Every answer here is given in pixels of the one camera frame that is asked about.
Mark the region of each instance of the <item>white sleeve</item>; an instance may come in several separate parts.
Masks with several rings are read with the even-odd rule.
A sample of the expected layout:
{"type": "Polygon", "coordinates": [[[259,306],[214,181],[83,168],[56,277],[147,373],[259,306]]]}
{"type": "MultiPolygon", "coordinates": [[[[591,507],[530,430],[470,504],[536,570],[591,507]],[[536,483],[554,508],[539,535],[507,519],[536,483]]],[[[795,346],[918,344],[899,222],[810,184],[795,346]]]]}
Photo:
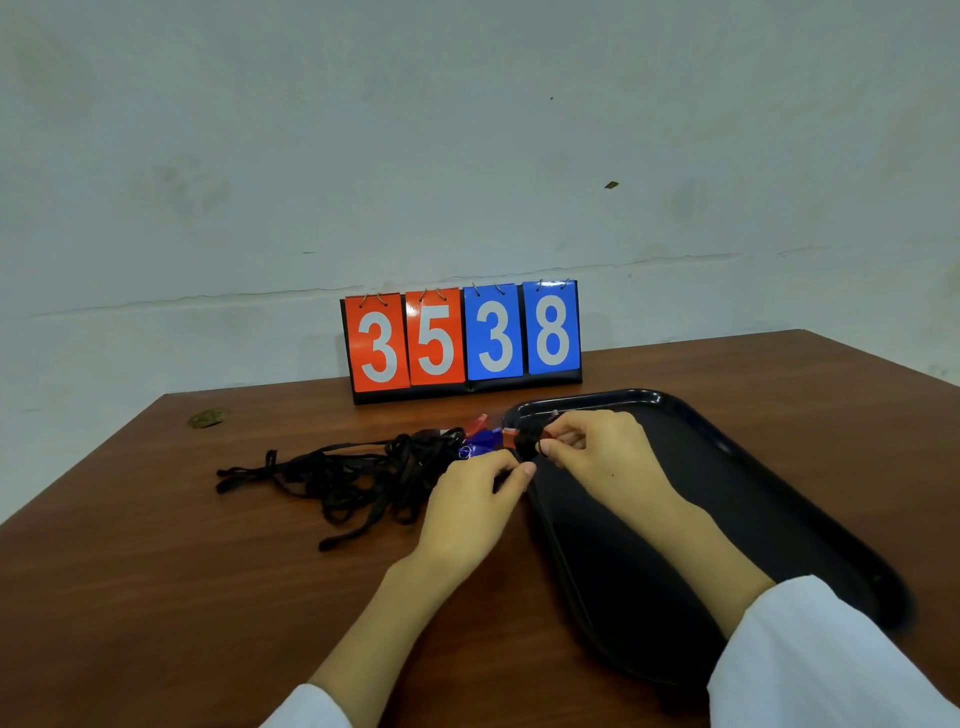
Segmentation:
{"type": "Polygon", "coordinates": [[[960,710],[815,576],[747,610],[708,689],[713,728],[960,726],[960,710]]]}
{"type": "Polygon", "coordinates": [[[300,685],[260,728],[350,728],[350,721],[316,685],[300,685]]]}

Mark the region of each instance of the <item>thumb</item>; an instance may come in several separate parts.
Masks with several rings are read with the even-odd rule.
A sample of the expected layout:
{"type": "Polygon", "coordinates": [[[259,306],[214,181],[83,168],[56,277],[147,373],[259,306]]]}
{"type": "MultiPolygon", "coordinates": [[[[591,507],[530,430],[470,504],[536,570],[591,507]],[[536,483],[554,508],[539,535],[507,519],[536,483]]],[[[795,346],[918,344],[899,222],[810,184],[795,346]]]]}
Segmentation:
{"type": "Polygon", "coordinates": [[[533,463],[520,463],[510,472],[510,476],[503,482],[503,485],[500,486],[496,498],[503,502],[503,507],[507,509],[508,513],[514,510],[516,502],[520,500],[520,496],[526,491],[536,471],[537,466],[533,463]]]}
{"type": "Polygon", "coordinates": [[[550,458],[554,465],[566,468],[574,477],[586,453],[583,450],[572,448],[567,443],[553,438],[545,438],[538,443],[540,452],[550,458]]]}

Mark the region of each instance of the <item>finger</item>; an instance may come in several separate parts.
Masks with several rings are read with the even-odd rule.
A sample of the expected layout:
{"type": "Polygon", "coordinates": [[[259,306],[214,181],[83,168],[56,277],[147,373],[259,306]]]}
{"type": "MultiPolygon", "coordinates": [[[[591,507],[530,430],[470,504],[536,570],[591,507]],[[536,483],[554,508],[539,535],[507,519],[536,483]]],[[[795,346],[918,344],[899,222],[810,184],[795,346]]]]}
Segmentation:
{"type": "Polygon", "coordinates": [[[519,465],[514,454],[508,449],[485,452],[482,455],[471,457],[469,460],[464,461],[464,464],[469,468],[471,473],[488,476],[491,480],[493,480],[498,473],[511,471],[519,465]]]}
{"type": "Polygon", "coordinates": [[[550,458],[552,463],[566,468],[579,479],[578,473],[582,469],[584,458],[587,457],[581,449],[573,448],[560,440],[540,440],[540,452],[550,458]]]}
{"type": "Polygon", "coordinates": [[[500,507],[506,510],[509,515],[515,508],[516,502],[527,489],[531,478],[537,471],[537,466],[533,463],[521,463],[510,473],[500,490],[493,496],[493,499],[500,504],[500,507]]]}
{"type": "Polygon", "coordinates": [[[557,439],[576,449],[583,449],[587,446],[587,436],[583,432],[565,432],[557,439]]]}
{"type": "Polygon", "coordinates": [[[571,409],[547,425],[543,430],[554,437],[560,437],[567,432],[586,433],[592,423],[596,421],[597,412],[586,409],[571,409]]]}

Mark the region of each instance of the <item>black tray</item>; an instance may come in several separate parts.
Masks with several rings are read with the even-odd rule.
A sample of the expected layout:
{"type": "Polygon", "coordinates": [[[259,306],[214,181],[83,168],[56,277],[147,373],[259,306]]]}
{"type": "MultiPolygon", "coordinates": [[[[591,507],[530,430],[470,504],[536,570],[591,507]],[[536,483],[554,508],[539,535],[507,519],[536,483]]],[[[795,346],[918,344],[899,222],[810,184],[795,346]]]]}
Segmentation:
{"type": "MultiPolygon", "coordinates": [[[[886,632],[914,617],[900,576],[843,526],[801,496],[685,402],[629,389],[511,409],[505,427],[545,425],[553,410],[632,413],[674,488],[707,510],[777,582],[814,574],[886,632]]],[[[527,490],[546,531],[573,616],[616,667],[654,683],[703,685],[725,641],[680,575],[566,471],[538,458],[527,490]]]]}

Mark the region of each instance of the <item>wooden table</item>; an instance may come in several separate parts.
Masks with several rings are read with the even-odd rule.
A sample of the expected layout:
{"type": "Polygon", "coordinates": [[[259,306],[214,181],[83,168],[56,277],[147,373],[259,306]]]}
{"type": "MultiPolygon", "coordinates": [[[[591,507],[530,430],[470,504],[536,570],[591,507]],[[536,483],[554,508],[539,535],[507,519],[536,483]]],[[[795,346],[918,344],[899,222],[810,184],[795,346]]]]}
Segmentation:
{"type": "MultiPolygon", "coordinates": [[[[624,387],[688,401],[885,556],[919,602],[903,649],[960,701],[960,389],[804,331],[589,352],[584,379],[364,407],[346,379],[160,398],[0,526],[0,724],[257,725],[417,529],[320,554],[316,502],[217,496],[218,468],[624,387]],[[231,415],[187,427],[208,407],[231,415]]],[[[706,725],[584,652],[527,518],[428,627],[384,723],[706,725]]]]}

